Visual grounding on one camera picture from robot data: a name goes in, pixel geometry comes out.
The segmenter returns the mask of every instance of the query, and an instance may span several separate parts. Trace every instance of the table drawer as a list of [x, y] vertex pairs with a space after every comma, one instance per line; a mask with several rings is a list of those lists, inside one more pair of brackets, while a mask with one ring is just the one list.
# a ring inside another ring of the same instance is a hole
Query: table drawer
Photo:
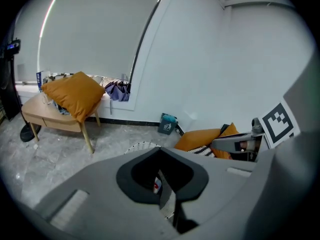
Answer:
[[32, 115], [28, 115], [28, 114], [23, 114], [24, 119], [27, 122], [39, 125], [39, 126], [46, 126], [45, 121], [42, 117], [36, 117], [36, 116], [32, 116]]
[[50, 127], [50, 128], [55, 128], [55, 129], [60, 129], [60, 130], [65, 130], [65, 131], [70, 131], [70, 132], [77, 132], [77, 133], [81, 132], [80, 125], [77, 121], [75, 121], [72, 124], [66, 124], [66, 123], [61, 123], [61, 122], [57, 122], [57, 121], [51, 121], [48, 119], [44, 119], [44, 122], [45, 122], [46, 126]]

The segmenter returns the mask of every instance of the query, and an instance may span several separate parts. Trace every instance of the small bin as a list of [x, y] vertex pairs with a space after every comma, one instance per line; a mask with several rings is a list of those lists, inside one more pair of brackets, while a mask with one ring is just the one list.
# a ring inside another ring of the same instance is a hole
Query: small bin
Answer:
[[176, 119], [176, 122], [168, 121], [163, 118], [164, 115], [167, 115], [167, 114], [162, 113], [161, 115], [160, 125], [158, 127], [158, 133], [170, 135], [172, 131], [176, 128], [178, 124], [178, 119], [174, 117]]

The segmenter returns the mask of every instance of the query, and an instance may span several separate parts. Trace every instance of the floor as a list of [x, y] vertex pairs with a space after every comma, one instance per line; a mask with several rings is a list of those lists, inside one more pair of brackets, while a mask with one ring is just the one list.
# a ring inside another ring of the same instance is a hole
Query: floor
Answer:
[[39, 142], [22, 142], [21, 115], [0, 125], [0, 173], [11, 195], [33, 208], [54, 187], [82, 168], [123, 155], [138, 142], [152, 142], [174, 147], [180, 136], [157, 132], [154, 126], [132, 126], [86, 122], [85, 126], [95, 149], [90, 154], [81, 132], [42, 127]]

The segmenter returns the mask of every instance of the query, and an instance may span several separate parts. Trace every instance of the black and white striped fabric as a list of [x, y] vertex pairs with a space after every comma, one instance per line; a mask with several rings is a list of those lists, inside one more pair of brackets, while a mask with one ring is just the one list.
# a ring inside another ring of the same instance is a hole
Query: black and white striped fabric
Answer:
[[191, 149], [188, 152], [194, 153], [194, 154], [197, 154], [200, 156], [205, 156], [205, 157], [212, 157], [212, 158], [215, 157], [214, 153], [212, 152], [212, 150], [208, 146], [202, 146], [202, 147], [198, 147], [195, 149]]

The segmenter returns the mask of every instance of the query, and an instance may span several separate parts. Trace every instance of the orange pillow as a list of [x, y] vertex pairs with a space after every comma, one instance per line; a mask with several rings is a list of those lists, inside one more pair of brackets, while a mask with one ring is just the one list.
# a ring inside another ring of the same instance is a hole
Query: orange pillow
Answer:
[[41, 89], [81, 123], [90, 116], [89, 113], [106, 92], [83, 72], [45, 83]]
[[220, 134], [220, 129], [194, 130], [186, 132], [178, 143], [175, 149], [189, 151], [202, 146], [209, 145]]
[[[224, 130], [224, 132], [219, 137], [229, 136], [229, 135], [238, 134], [238, 133], [239, 132], [237, 131], [236, 126], [234, 125], [234, 123], [232, 123], [228, 126], [227, 129]], [[217, 158], [232, 160], [231, 155], [227, 151], [222, 151], [215, 148], [211, 148], [211, 150]]]

